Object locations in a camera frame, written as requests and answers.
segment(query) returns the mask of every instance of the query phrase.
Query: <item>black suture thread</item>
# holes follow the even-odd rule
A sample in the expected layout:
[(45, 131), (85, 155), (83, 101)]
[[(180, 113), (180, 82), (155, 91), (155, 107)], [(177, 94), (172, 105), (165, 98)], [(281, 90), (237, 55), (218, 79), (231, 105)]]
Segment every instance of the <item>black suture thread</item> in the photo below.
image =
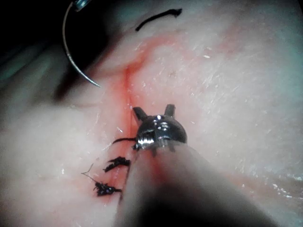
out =
[(95, 188), (94, 190), (97, 188), (97, 196), (103, 196), (103, 195), (111, 195), (113, 194), (114, 192), (122, 192), (121, 189), (116, 189), (115, 187), (111, 187), (111, 186), (108, 186), (108, 184), (104, 184), (104, 183), (99, 183), (99, 182), (96, 182), (95, 183)]
[(182, 9), (169, 9), (163, 13), (159, 13), (157, 15), (154, 15), (145, 21), (143, 21), (135, 30), (138, 32), (146, 23), (153, 21), (155, 19), (158, 19), (160, 17), (166, 16), (166, 15), (173, 15), (175, 17), (179, 16), (182, 13)]
[(127, 141), (136, 141), (136, 139), (137, 138), (119, 138), (119, 139), (116, 139), (112, 144), (120, 142), (120, 141), (124, 141), (124, 140), (127, 140)]
[(109, 160), (108, 162), (113, 162), (112, 164), (108, 165), (104, 170), (104, 172), (108, 172), (109, 170), (115, 168), (119, 165), (129, 166), (131, 161), (127, 160), (125, 157), (116, 157), (115, 159)]
[(97, 196), (103, 196), (103, 195), (111, 195), (113, 194), (114, 192), (122, 192), (121, 189), (117, 189), (115, 187), (112, 187), (112, 186), (108, 186), (108, 184), (104, 184), (104, 183), (101, 183), (101, 182), (98, 182), (96, 181), (94, 178), (88, 176), (86, 173), (88, 173), (90, 171), (90, 169), (92, 168), (93, 164), (91, 164), (89, 170), (87, 172), (84, 172), (84, 173), (81, 173), (85, 176), (87, 176), (88, 178), (90, 178), (92, 181), (95, 182), (95, 188), (94, 190), (97, 188)]

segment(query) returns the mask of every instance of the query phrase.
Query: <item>red incision line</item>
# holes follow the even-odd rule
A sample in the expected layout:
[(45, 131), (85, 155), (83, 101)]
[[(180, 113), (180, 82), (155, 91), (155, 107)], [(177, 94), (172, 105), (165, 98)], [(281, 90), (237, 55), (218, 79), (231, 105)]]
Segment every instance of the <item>red incision line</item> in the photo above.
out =
[[(124, 101), (130, 106), (133, 106), (132, 97), (134, 96), (134, 94), (131, 91), (132, 77), (135, 76), (138, 72), (140, 72), (140, 70), (142, 70), (144, 67), (146, 67), (148, 63), (150, 63), (150, 61), (148, 61), (149, 56), (157, 47), (175, 43), (175, 37), (171, 34), (147, 39), (146, 45), (142, 45), (141, 48), (138, 48), (139, 54), (136, 56), (135, 59), (133, 59), (131, 62), (128, 62), (126, 65), (118, 69), (116, 68), (115, 70), (108, 73), (108, 75), (123, 75), (122, 81), (120, 80), (118, 83), (112, 84), (110, 90), (115, 91), (115, 95), (117, 95), (121, 102)], [(127, 114), (121, 113), (121, 117), (123, 117), (126, 122), (130, 123), (130, 133), (127, 136), (134, 137), (136, 135), (138, 125), (136, 125), (135, 121), (133, 121), (133, 115), (131, 111), (132, 110), (130, 108)], [(121, 156), (133, 161), (134, 155), (136, 154), (136, 151), (134, 151), (133, 153), (130, 152), (130, 150), (132, 150), (131, 146), (133, 144), (134, 142), (130, 141), (121, 141), (119, 143), (116, 143), (114, 146), (115, 149), (111, 151), (111, 158), (109, 158), (108, 160)], [(154, 158), (151, 157), (151, 166), (152, 169), (155, 170), (153, 176), (155, 177), (155, 179), (162, 181), (164, 180), (165, 175), (161, 172), (160, 166), (158, 166), (157, 162), (153, 159)], [(97, 171), (100, 177), (94, 180), (97, 181), (97, 183), (107, 183), (108, 186), (113, 186), (116, 189), (123, 189), (124, 184), (126, 182), (128, 169), (129, 168), (127, 166), (118, 166), (115, 169), (108, 171), (107, 173), (105, 173), (104, 170), (100, 169)], [(103, 203), (108, 204), (110, 203), (112, 196), (106, 195), (101, 196), (101, 198), (101, 201)]]

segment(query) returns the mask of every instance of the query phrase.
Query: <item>blood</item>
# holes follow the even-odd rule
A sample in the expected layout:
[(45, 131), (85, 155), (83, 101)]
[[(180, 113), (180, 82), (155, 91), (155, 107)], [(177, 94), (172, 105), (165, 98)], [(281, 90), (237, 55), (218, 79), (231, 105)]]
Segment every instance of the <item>blood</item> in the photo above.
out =
[[(119, 134), (119, 137), (117, 137), (117, 139), (121, 137), (135, 137), (138, 129), (138, 125), (136, 124), (136, 121), (134, 120), (133, 115), (131, 113), (131, 107), (142, 106), (143, 100), (135, 99), (137, 95), (132, 89), (132, 80), (134, 80), (134, 77), (137, 76), (137, 74), (139, 74), (139, 72), (144, 67), (152, 63), (149, 59), (157, 48), (165, 45), (171, 45), (174, 48), (178, 48), (178, 45), (175, 45), (177, 43), (178, 41), (175, 39), (174, 35), (171, 32), (157, 37), (146, 38), (142, 45), (137, 48), (136, 57), (132, 58), (131, 61), (119, 67), (115, 67), (111, 70), (103, 70), (103, 72), (106, 72), (107, 76), (110, 77), (110, 83), (108, 84), (107, 89), (110, 91), (115, 91), (112, 93), (113, 96), (115, 96), (116, 99), (119, 100), (121, 103), (127, 104), (124, 107), (123, 113), (121, 113), (121, 117), (123, 118), (123, 122), (125, 122), (125, 124), (127, 125), (128, 130), (124, 130), (123, 135)], [(132, 149), (132, 145), (134, 145), (133, 141), (120, 141), (111, 145), (109, 150), (107, 151), (108, 161), (117, 157), (125, 157), (126, 159), (131, 160), (132, 162), (132, 160), (134, 159), (134, 155), (136, 154), (136, 151)], [(156, 159), (154, 160), (153, 158), (151, 158), (150, 160), (150, 165), (153, 169), (152, 174), (154, 179), (159, 183), (161, 181), (164, 181), (165, 174), (163, 173), (159, 163), (156, 161)], [(109, 163), (105, 162), (103, 166), (99, 165), (98, 167), (95, 167), (91, 170), (90, 176), (92, 176), (92, 178), (96, 182), (103, 184), (107, 183), (108, 186), (115, 187), (116, 189), (121, 189), (123, 191), (129, 167), (117, 166), (114, 169), (111, 169), (110, 171), (105, 173), (104, 169), (108, 165)], [(93, 190), (94, 187), (95, 183), (93, 183), (90, 190)], [(115, 197), (116, 194), (119, 194), (120, 196), (120, 192), (115, 192), (113, 195), (105, 195), (99, 197), (95, 192), (93, 196), (96, 197), (96, 199), (100, 199), (100, 202), (107, 205), (112, 201), (112, 198)]]

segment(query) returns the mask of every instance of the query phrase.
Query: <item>dark background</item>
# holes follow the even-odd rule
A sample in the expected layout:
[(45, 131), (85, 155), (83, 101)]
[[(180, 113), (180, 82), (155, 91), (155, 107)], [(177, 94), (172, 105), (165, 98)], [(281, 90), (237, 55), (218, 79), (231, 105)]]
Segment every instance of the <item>dark background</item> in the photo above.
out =
[[(39, 41), (62, 44), (62, 22), (71, 0), (2, 1), (0, 22), (0, 54), (12, 48), (29, 46)], [(66, 38), (71, 54), (79, 67), (87, 66), (106, 46), (103, 12), (116, 0), (92, 0), (80, 12), (70, 11)]]

